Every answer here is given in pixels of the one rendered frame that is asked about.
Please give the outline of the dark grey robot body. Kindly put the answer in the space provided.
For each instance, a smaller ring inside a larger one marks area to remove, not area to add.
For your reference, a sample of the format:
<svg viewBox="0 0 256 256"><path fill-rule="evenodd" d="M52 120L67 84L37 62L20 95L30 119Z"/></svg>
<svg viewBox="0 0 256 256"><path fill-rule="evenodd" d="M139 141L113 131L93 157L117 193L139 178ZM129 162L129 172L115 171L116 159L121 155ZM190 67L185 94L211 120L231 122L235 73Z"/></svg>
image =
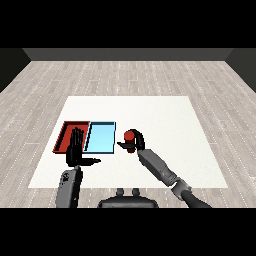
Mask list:
<svg viewBox="0 0 256 256"><path fill-rule="evenodd" d="M98 208L158 208L158 204L155 200L142 197L138 188L132 189L131 196L125 196L124 189L118 188L116 195L101 200Z"/></svg>

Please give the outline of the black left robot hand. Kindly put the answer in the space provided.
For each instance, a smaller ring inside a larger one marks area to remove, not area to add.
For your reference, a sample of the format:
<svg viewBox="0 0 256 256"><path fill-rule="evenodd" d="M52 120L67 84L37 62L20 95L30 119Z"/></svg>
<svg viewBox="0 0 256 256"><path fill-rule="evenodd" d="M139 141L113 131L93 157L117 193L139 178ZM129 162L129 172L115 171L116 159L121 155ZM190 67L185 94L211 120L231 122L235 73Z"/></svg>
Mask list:
<svg viewBox="0 0 256 256"><path fill-rule="evenodd" d="M83 158L82 157L82 143L84 131L75 127L70 136L70 144L66 150L66 163L69 167L75 166L92 166L95 163L100 163L100 159Z"/></svg>

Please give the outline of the shallow light blue open box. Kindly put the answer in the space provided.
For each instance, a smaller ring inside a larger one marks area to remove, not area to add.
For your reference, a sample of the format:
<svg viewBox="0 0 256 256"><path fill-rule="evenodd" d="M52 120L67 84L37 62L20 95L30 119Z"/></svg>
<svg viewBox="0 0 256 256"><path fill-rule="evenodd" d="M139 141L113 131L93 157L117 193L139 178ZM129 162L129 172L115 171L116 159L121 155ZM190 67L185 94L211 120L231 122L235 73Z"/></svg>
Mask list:
<svg viewBox="0 0 256 256"><path fill-rule="evenodd" d="M114 121L92 121L86 135L85 154L113 154L116 123Z"/></svg>

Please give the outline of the shallow red open box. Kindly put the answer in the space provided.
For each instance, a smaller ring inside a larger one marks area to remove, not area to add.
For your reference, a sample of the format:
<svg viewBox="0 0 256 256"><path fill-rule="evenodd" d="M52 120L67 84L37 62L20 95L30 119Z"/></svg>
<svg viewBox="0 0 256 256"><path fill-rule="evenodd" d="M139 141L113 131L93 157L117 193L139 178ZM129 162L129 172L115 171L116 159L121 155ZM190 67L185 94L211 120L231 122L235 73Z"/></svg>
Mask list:
<svg viewBox="0 0 256 256"><path fill-rule="evenodd" d="M65 154L67 147L70 145L70 138L72 130L78 128L84 131L83 140L86 140L86 135L89 129L89 121L65 121L62 125L58 138L56 140L55 146L52 150L55 154Z"/></svg>

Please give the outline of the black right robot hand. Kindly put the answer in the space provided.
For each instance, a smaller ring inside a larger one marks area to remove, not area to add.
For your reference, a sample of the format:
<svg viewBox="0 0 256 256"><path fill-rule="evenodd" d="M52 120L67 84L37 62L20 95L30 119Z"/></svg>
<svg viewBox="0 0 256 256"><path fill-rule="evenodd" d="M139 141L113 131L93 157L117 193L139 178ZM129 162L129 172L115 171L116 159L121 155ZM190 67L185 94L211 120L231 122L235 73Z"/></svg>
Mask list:
<svg viewBox="0 0 256 256"><path fill-rule="evenodd" d="M136 129L130 129L128 131L132 131L134 133L134 135L135 135L135 143L134 144L126 144L125 140L124 140L123 142L118 142L118 145L122 149L126 149L126 150L128 150L129 148L134 148L135 151L136 150L144 150L145 149L145 141L144 141L143 134L140 133Z"/></svg>

